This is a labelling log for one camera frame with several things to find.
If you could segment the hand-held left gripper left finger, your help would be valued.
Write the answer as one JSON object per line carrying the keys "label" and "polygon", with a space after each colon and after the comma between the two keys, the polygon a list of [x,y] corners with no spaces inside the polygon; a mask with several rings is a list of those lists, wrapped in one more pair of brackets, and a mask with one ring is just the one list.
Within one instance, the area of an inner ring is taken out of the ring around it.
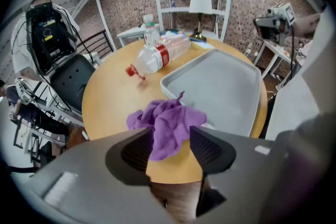
{"label": "hand-held left gripper left finger", "polygon": [[147,142],[150,134],[127,131],[67,150],[28,181],[28,204],[55,223],[174,224],[149,177],[122,158],[130,143]]}

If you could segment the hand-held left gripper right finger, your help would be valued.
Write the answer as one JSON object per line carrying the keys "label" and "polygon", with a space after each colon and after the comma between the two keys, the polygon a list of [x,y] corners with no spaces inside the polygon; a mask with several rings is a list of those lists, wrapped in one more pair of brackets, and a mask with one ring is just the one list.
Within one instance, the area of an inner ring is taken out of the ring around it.
{"label": "hand-held left gripper right finger", "polygon": [[203,172],[195,224],[261,224],[286,159],[286,136],[268,141],[190,128],[190,148]]}

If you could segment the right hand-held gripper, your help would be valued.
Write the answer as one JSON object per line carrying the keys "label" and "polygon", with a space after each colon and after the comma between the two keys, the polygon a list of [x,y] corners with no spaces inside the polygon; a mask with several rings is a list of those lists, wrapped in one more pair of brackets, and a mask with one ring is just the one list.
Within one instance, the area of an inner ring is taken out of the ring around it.
{"label": "right hand-held gripper", "polygon": [[257,17],[253,24],[261,39],[284,46],[285,40],[293,33],[295,13],[290,3],[277,4],[267,10],[267,15]]}

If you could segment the purple cloth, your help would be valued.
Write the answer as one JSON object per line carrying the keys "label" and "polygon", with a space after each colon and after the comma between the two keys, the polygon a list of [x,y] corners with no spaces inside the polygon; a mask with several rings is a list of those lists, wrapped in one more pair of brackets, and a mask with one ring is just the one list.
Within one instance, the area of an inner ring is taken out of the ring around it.
{"label": "purple cloth", "polygon": [[145,110],[137,110],[126,119],[128,129],[152,128],[151,161],[162,161],[179,152],[182,143],[190,138],[190,127],[201,126],[207,116],[191,106],[182,105],[180,99],[151,101]]}

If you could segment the grey plastic tray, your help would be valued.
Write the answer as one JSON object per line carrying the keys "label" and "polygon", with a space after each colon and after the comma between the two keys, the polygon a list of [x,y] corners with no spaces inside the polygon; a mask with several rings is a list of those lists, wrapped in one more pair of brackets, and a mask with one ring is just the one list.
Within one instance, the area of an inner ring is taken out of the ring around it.
{"label": "grey plastic tray", "polygon": [[163,77],[160,84],[169,99],[183,92],[180,103],[205,113],[214,129],[250,136],[261,87],[261,73],[254,65],[212,49]]}

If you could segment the person's right forearm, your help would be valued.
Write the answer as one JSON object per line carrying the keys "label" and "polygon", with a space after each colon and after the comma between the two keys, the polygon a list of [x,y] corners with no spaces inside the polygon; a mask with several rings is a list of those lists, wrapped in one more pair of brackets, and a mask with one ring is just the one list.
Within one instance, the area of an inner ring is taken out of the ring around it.
{"label": "person's right forearm", "polygon": [[297,18],[292,23],[294,37],[313,39],[315,30],[320,21],[321,14],[311,14],[303,18]]}

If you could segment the white side table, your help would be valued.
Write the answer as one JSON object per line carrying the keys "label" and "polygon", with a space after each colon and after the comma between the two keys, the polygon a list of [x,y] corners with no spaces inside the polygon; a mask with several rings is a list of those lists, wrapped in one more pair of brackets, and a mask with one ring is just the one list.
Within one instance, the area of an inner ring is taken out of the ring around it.
{"label": "white side table", "polygon": [[268,73],[274,73],[276,69],[279,67],[282,61],[287,62],[288,64],[291,63],[291,56],[288,52],[286,52],[282,47],[279,45],[273,45],[267,41],[263,41],[261,49],[259,50],[258,53],[255,53],[255,60],[254,60],[254,65],[256,65],[264,52],[265,48],[268,48],[274,55],[266,67],[266,69],[263,71],[261,74],[261,78],[263,79]]}

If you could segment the person's black trousers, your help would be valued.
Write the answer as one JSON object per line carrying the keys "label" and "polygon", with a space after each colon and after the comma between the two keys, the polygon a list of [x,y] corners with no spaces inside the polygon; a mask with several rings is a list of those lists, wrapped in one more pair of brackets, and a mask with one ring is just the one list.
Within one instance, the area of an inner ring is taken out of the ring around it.
{"label": "person's black trousers", "polygon": [[259,139],[265,139],[265,137],[266,137],[269,121],[270,121],[270,118],[271,118],[272,111],[274,109],[274,104],[275,104],[276,96],[277,95],[274,94],[270,98],[270,100],[268,101],[267,115],[266,115],[264,126],[263,126],[262,131],[261,131],[261,133],[259,135]]}

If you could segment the white paper sheet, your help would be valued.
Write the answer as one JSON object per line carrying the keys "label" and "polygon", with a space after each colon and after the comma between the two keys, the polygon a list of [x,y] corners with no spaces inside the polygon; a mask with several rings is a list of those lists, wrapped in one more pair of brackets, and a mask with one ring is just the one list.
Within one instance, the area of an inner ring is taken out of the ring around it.
{"label": "white paper sheet", "polygon": [[202,41],[193,41],[193,43],[197,44],[198,46],[204,48],[204,49],[214,49],[214,46],[207,42],[202,42]]}

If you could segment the table lamp white shade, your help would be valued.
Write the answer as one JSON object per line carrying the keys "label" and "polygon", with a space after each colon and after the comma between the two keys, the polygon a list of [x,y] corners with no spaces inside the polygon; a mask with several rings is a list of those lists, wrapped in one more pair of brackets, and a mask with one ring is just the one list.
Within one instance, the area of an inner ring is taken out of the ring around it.
{"label": "table lamp white shade", "polygon": [[212,15],[212,0],[191,0],[189,13],[197,14],[197,28],[193,31],[191,40],[206,42],[206,37],[202,34],[202,15]]}

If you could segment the person's white shirt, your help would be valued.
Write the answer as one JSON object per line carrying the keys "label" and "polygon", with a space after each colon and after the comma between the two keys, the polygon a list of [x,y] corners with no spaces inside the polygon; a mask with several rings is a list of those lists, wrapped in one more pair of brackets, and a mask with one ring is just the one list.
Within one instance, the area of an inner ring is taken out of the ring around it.
{"label": "person's white shirt", "polygon": [[303,66],[276,96],[266,139],[275,140],[283,131],[332,112],[336,112],[336,13],[327,5]]}

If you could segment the black shell chair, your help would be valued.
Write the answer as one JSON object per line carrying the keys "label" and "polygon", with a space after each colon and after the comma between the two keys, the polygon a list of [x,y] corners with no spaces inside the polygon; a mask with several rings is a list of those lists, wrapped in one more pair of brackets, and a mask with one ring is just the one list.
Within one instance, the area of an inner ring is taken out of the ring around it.
{"label": "black shell chair", "polygon": [[83,94],[95,70],[85,56],[76,54],[50,77],[51,87],[72,109],[81,113]]}

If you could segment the small clear bottle green label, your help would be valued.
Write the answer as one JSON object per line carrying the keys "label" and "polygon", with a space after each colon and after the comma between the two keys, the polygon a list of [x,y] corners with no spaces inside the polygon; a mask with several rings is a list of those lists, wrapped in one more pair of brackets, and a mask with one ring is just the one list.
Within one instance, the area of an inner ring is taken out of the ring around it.
{"label": "small clear bottle green label", "polygon": [[155,26],[153,15],[152,14],[144,15],[143,21],[145,24],[145,32],[144,32],[145,46],[149,47],[158,44],[160,41],[160,33]]}

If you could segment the large clear bottle red label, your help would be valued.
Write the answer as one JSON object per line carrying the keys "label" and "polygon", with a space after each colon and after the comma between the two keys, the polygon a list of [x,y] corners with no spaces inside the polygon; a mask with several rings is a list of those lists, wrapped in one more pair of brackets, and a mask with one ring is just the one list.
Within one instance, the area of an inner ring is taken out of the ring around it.
{"label": "large clear bottle red label", "polygon": [[166,33],[155,45],[139,50],[132,64],[126,68],[129,76],[136,75],[145,80],[145,76],[158,72],[171,61],[187,53],[191,40],[184,34]]}

